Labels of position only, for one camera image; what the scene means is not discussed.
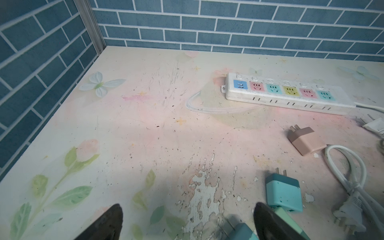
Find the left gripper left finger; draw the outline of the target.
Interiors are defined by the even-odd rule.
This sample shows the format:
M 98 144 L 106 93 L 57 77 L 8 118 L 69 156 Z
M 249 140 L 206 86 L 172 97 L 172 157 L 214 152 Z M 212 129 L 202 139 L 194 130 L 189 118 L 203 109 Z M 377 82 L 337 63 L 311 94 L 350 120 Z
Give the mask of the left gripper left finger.
M 114 204 L 75 240 L 118 240 L 123 227 L 123 210 Z

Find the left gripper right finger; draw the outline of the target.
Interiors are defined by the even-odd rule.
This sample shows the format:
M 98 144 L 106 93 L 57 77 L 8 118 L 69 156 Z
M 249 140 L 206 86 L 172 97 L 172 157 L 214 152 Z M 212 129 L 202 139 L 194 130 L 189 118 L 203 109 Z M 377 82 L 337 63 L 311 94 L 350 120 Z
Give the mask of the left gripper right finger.
M 256 204 L 254 223 L 260 240 L 298 239 L 298 233 L 262 202 Z

